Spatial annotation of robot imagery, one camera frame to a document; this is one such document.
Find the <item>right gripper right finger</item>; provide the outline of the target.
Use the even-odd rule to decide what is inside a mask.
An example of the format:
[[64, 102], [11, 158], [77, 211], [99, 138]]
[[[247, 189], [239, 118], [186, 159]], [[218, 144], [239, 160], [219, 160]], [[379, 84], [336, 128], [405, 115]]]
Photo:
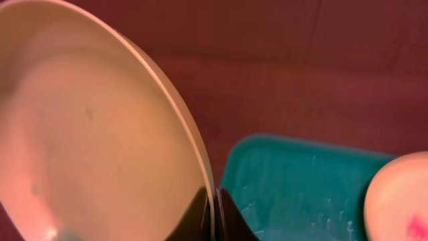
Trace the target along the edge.
[[215, 190], [215, 240], [259, 241], [226, 189]]

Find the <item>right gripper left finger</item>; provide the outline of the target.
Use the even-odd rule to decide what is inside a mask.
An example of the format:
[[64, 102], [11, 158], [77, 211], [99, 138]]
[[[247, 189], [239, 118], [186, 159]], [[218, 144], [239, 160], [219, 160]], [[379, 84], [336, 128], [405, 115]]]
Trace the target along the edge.
[[211, 212], [207, 190], [201, 187], [166, 241], [209, 241]]

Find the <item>yellow-green plate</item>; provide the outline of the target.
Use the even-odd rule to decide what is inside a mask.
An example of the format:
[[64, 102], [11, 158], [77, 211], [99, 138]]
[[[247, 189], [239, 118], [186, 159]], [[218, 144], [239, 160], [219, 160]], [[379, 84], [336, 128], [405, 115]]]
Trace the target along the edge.
[[1, 4], [1, 204], [25, 240], [166, 240], [213, 175], [187, 105], [65, 1]]
[[364, 225], [370, 241], [427, 241], [427, 152], [394, 159], [369, 184]]

